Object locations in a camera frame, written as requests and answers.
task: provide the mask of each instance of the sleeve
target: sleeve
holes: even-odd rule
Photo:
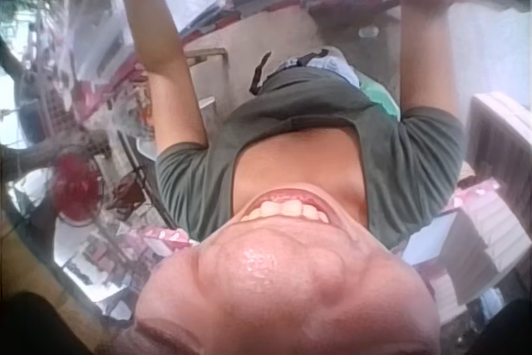
[[[200,209],[206,152],[202,145],[179,143],[157,157],[159,192],[176,228],[190,231],[188,216]]]
[[[421,217],[428,223],[456,187],[464,156],[464,129],[458,118],[430,107],[407,111],[399,129],[413,172],[412,194],[419,199]]]

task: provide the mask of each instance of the gray shirt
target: gray shirt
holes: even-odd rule
[[[389,249],[430,223],[451,196],[464,141],[457,118],[417,107],[397,121],[339,75],[297,67],[270,77],[208,148],[181,143],[159,156],[160,193],[174,227],[206,239],[232,216],[235,163],[247,146],[326,127],[358,133],[368,228]]]

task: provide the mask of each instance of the mouth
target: mouth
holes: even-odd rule
[[[274,216],[342,227],[337,212],[327,201],[302,189],[272,190],[261,195],[246,209],[240,222]]]

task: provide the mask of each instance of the skin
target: skin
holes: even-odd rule
[[[149,72],[158,151],[183,142],[208,145],[165,1],[124,1]],[[445,0],[403,0],[403,111],[430,106],[456,114],[448,32]],[[336,225],[279,215],[242,221],[271,190],[316,195]],[[245,149],[234,175],[233,212],[205,242],[153,274],[131,343],[158,343],[168,353],[439,352],[436,306],[424,283],[367,231],[356,132],[311,129]]]

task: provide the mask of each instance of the teeth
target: teeth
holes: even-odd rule
[[[304,216],[305,219],[321,220],[328,224],[329,218],[322,211],[318,211],[311,205],[303,204],[300,200],[289,200],[283,203],[276,203],[273,201],[264,201],[259,208],[251,211],[248,215],[242,218],[242,221],[255,220],[258,218],[268,218],[269,216],[284,215],[284,216]]]

